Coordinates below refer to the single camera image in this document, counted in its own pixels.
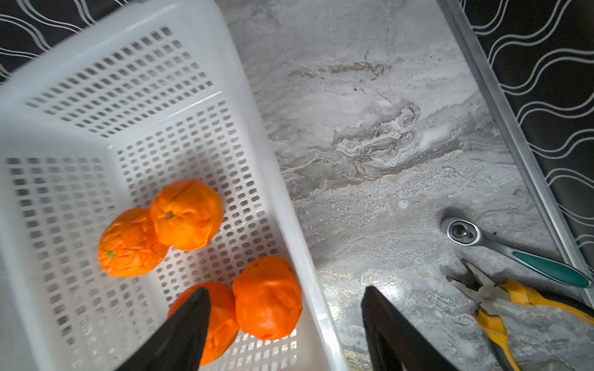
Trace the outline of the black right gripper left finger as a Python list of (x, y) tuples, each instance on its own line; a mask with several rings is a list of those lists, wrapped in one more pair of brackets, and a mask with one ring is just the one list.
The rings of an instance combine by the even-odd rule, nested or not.
[(197, 289), (118, 369), (198, 370), (207, 340), (210, 309), (208, 290)]

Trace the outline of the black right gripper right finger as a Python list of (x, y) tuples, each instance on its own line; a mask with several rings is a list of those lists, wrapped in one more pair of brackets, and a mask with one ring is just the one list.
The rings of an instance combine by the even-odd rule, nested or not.
[(366, 287), (361, 310), (374, 370), (456, 369), (376, 287)]

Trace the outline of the orange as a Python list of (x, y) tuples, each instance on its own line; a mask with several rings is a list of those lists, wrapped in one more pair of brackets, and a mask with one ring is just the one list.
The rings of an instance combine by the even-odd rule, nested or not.
[(149, 214), (160, 243), (182, 251), (199, 250), (221, 228), (224, 203), (200, 179), (183, 179), (156, 196)]
[(207, 282), (185, 290), (170, 306), (170, 318), (199, 288), (205, 288), (210, 296), (210, 318), (200, 366), (206, 366), (220, 358), (237, 338), (240, 326), (236, 318), (235, 297), (229, 287)]
[(288, 261), (265, 257), (235, 279), (232, 290), (242, 332), (262, 341), (289, 336), (303, 312), (299, 281)]
[(105, 230), (97, 256), (108, 275), (135, 278), (158, 267), (169, 249), (159, 242), (149, 210), (134, 208), (119, 215)]

